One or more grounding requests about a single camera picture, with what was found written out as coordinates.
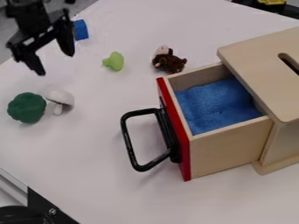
green broccoli toy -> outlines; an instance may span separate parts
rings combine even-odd
[[[7,113],[22,123],[36,123],[43,116],[46,102],[39,94],[23,93],[15,97],[7,108]]]
[[[124,58],[119,52],[112,52],[110,57],[103,60],[105,67],[112,67],[116,71],[122,70]]]

black drawer handle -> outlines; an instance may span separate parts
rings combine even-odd
[[[158,121],[158,124],[163,134],[163,139],[167,146],[167,151],[164,154],[151,160],[147,164],[140,165],[136,160],[131,139],[129,137],[126,121],[133,116],[145,116],[150,114],[154,114],[156,116],[156,119]],[[153,168],[154,166],[163,162],[166,158],[170,158],[170,160],[174,163],[179,162],[179,148],[178,148],[177,137],[175,136],[170,120],[163,108],[146,108],[146,109],[130,111],[127,114],[122,116],[121,127],[122,127],[123,139],[129,154],[129,160],[136,171],[146,172],[151,168]]]

wooden lid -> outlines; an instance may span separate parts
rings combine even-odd
[[[299,120],[299,28],[221,47],[218,56],[270,116]]]

brown toy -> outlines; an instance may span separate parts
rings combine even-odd
[[[156,50],[155,58],[152,64],[155,68],[165,71],[168,74],[176,74],[182,72],[187,59],[180,59],[173,55],[173,50],[166,45]]]

red panel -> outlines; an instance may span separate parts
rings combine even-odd
[[[177,134],[177,139],[180,144],[180,157],[181,163],[179,165],[183,174],[184,181],[191,180],[191,167],[190,167],[190,143],[181,119],[177,113],[176,107],[171,99],[168,88],[166,87],[163,78],[156,79],[159,86],[159,94],[163,99],[168,115],[171,119],[172,125]]]

